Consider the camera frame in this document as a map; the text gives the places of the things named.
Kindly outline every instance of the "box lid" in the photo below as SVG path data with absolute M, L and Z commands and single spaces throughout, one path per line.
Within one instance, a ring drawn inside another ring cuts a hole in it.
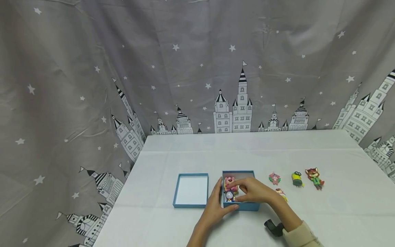
M 180 173 L 175 188 L 173 206 L 203 208 L 209 194 L 208 173 Z

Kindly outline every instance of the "pink bear figurine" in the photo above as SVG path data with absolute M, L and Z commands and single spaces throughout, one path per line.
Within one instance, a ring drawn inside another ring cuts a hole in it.
M 230 189 L 227 189 L 226 186 L 232 182 L 234 182 L 235 178 L 234 177 L 226 177 L 224 180 L 224 193 L 231 191 L 233 192 L 233 195 L 237 195 L 239 193 L 239 188 L 238 186 L 233 186 Z

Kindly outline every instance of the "black object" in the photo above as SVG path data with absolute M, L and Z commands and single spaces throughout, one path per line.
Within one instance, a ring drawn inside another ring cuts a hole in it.
M 269 219 L 265 222 L 265 226 L 275 237 L 282 237 L 282 230 L 284 229 L 284 225 L 282 223 L 279 223 L 276 226 L 272 220 Z

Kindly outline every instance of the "person's left hand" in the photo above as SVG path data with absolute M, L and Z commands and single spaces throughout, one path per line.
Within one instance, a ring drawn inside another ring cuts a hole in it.
M 222 184 L 222 177 L 220 177 L 214 186 L 213 191 L 209 199 L 207 200 L 206 208 L 200 217 L 197 225 L 201 225 L 204 228 L 210 228 L 218 223 L 226 214 L 235 211 L 239 208 L 239 205 L 230 205 L 226 208 L 222 208 L 220 204 L 220 189 Z

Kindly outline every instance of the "person's right hand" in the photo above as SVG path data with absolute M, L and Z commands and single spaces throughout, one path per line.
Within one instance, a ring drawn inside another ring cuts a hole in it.
M 245 193 L 243 196 L 236 197 L 236 202 L 259 202 L 269 203 L 273 199 L 281 197 L 276 191 L 272 190 L 268 186 L 259 182 L 259 180 L 248 177 L 245 179 L 235 180 L 228 184 L 226 188 L 232 188 L 238 185 L 240 189 Z

